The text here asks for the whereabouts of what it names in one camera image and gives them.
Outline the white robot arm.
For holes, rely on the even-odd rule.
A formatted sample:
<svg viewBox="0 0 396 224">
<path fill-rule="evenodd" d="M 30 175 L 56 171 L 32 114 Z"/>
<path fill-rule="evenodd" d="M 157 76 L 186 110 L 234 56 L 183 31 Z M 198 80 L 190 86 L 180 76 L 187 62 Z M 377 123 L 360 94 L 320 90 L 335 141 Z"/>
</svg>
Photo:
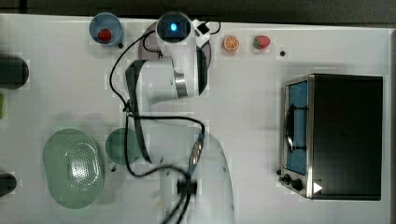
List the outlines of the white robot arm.
<svg viewBox="0 0 396 224">
<path fill-rule="evenodd" d="M 176 117 L 151 109 L 204 92 L 209 28 L 168 12 L 153 34 L 163 56 L 135 60 L 125 76 L 138 145 L 160 177 L 161 224 L 234 224 L 232 181 L 219 140 L 200 125 L 167 122 Z"/>
</svg>

